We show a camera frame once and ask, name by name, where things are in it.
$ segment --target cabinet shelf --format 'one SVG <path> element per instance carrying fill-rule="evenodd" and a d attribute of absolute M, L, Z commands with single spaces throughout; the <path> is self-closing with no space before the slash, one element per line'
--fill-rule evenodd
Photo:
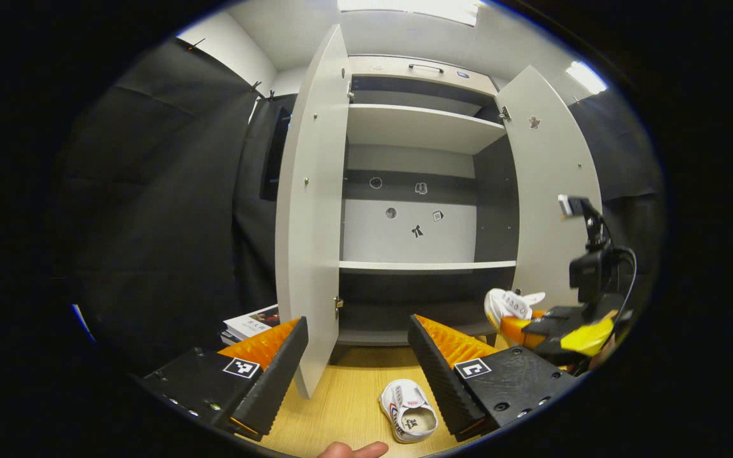
<path fill-rule="evenodd" d="M 469 336 L 486 336 L 495 333 L 494 328 L 487 322 L 454 326 L 454 330 Z M 361 331 L 340 330 L 338 341 L 340 345 L 370 345 L 370 346 L 404 346 L 409 345 L 407 330 Z"/>
<path fill-rule="evenodd" d="M 362 263 L 361 261 L 339 261 L 338 267 L 344 272 L 358 270 L 405 270 L 406 272 L 443 272 L 453 270 L 498 269 L 515 267 L 516 261 L 493 261 L 492 263 Z"/>
<path fill-rule="evenodd" d="M 347 138 L 352 144 L 474 155 L 504 135 L 500 124 L 456 113 L 400 105 L 349 105 Z"/>

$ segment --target yellow object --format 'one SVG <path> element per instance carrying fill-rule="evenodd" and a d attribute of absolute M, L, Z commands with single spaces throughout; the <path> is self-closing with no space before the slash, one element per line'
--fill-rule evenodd
<path fill-rule="evenodd" d="M 422 324 L 426 333 L 437 345 L 437 350 L 445 357 L 451 368 L 454 368 L 456 363 L 475 359 L 475 357 L 488 356 L 499 351 L 491 345 L 480 342 L 474 337 L 466 336 L 460 331 L 452 330 L 444 324 L 420 315 L 415 315 L 415 318 Z"/>
<path fill-rule="evenodd" d="M 598 323 L 588 324 L 568 333 L 562 337 L 561 347 L 564 350 L 584 354 L 584 356 L 596 356 L 601 351 L 604 341 L 613 331 L 613 316 L 615 315 L 616 311 L 612 310 Z"/>
<path fill-rule="evenodd" d="M 239 357 L 245 361 L 258 363 L 262 370 L 267 369 L 276 352 L 282 347 L 284 340 L 288 338 L 299 319 L 282 323 L 275 328 L 264 331 L 264 333 L 256 334 L 256 336 L 248 337 L 236 345 L 228 346 L 216 353 L 222 356 Z"/>

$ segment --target white sneaker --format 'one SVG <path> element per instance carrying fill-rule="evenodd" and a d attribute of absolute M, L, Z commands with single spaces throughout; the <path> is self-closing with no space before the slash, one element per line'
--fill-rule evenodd
<path fill-rule="evenodd" d="M 422 389 L 412 380 L 393 380 L 386 386 L 378 402 L 392 422 L 395 440 L 400 443 L 422 441 L 437 429 L 434 409 Z"/>
<path fill-rule="evenodd" d="M 532 306 L 541 302 L 545 293 L 527 294 L 520 296 L 512 291 L 494 288 L 485 294 L 485 316 L 497 330 L 501 320 L 506 316 L 515 316 L 518 319 L 531 319 L 533 316 Z"/>

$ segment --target cabinet door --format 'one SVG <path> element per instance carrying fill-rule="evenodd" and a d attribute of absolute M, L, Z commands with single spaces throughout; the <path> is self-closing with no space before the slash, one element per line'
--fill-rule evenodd
<path fill-rule="evenodd" d="M 513 287 L 547 293 L 539 308 L 578 304 L 570 261 L 585 253 L 584 218 L 561 220 L 558 194 L 581 195 L 599 211 L 596 166 L 582 131 L 559 95 L 527 67 L 496 96 L 513 150 L 519 188 L 519 249 Z"/>
<path fill-rule="evenodd" d="M 350 82 L 340 26 L 318 48 L 288 128 L 276 200 L 276 296 L 283 321 L 307 317 L 309 341 L 296 374 L 311 397 L 338 338 L 341 188 Z"/>

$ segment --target ceiling light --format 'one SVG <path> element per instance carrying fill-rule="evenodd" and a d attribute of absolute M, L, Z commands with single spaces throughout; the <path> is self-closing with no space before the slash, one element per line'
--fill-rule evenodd
<path fill-rule="evenodd" d="M 347 11 L 402 11 L 447 18 L 474 27 L 480 0 L 338 0 L 338 9 Z"/>
<path fill-rule="evenodd" d="M 607 85 L 604 84 L 604 81 L 601 81 L 599 75 L 596 75 L 596 72 L 590 70 L 590 67 L 587 67 L 583 62 L 573 62 L 565 72 L 580 82 L 593 95 L 607 89 Z"/>

